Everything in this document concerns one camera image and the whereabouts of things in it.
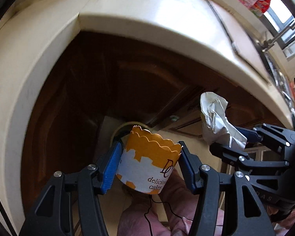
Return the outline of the person's right hand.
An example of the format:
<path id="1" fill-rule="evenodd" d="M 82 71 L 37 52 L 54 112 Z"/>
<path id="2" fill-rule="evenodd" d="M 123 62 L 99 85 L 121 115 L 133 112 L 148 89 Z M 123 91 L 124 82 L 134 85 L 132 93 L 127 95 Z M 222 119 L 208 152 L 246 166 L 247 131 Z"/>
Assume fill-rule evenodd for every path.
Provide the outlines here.
<path id="1" fill-rule="evenodd" d="M 278 222 L 279 228 L 275 229 L 276 235 L 285 235 L 289 229 L 293 226 L 295 223 L 295 209 L 291 212 L 291 214 L 281 222 Z"/>

